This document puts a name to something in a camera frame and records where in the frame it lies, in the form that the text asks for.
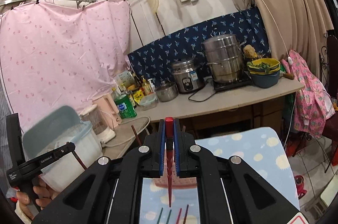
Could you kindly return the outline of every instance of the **countertop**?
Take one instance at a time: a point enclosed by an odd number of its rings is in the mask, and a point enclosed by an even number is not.
[[[256,86],[246,86],[224,92],[219,92],[204,102],[188,100],[191,94],[179,94],[169,102],[159,102],[155,108],[142,111],[136,108],[137,117],[148,116],[151,122],[158,122],[166,116],[174,118],[188,118],[220,111],[237,109],[274,99],[303,89],[304,85],[298,80],[280,78],[278,83],[268,89]],[[193,96],[194,100],[203,100],[210,96],[213,87],[208,83],[204,89]]]

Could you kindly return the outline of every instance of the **blue gripper pad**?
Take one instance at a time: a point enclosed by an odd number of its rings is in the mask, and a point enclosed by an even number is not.
[[[176,166],[176,175],[180,176],[180,151],[179,151],[179,139],[177,136],[177,122],[174,120],[174,157]]]
[[[162,134],[161,134],[161,149],[159,152],[159,174],[163,175],[164,169],[164,149],[165,149],[165,135],[166,135],[166,123],[163,120]]]

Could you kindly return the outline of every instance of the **red chair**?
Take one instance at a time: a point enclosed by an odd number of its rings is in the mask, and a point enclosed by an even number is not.
[[[327,54],[327,62],[325,62],[324,54]],[[322,47],[322,54],[319,54],[320,61],[320,80],[322,81],[322,75],[324,70],[328,68],[327,90],[328,94],[337,98],[338,91],[338,40],[335,36],[329,36],[327,38],[327,46]],[[330,119],[326,120],[323,136],[329,138],[335,142],[338,142],[338,114],[334,114]],[[335,152],[332,154],[331,160],[325,170],[327,172],[332,160],[338,150],[338,145]]]

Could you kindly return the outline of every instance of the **yellow bowl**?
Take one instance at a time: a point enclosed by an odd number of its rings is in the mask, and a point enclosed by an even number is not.
[[[251,70],[251,69],[248,69],[248,70],[249,70],[249,73],[250,73],[250,74],[269,75],[269,74],[275,73],[276,71],[279,71],[280,69],[281,69],[281,68],[278,66],[278,67],[275,68],[275,69],[270,69],[269,73],[259,72],[259,71],[254,71],[254,70]]]
[[[248,62],[247,66],[250,69],[262,69],[260,67],[257,67],[261,63],[268,64],[270,66],[270,69],[275,69],[277,66],[280,65],[280,62],[277,59],[274,58],[262,58],[251,61],[252,65]]]

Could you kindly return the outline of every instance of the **human hand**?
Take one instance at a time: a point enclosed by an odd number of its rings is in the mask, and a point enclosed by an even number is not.
[[[54,191],[50,186],[48,186],[41,178],[39,178],[39,186],[34,186],[33,191],[38,195],[38,199],[35,200],[36,204],[43,209],[46,207],[54,198],[57,197],[59,192]],[[27,194],[17,191],[16,198],[18,199],[19,206],[22,212],[31,220],[33,220],[34,216],[27,207],[30,203],[30,198]]]

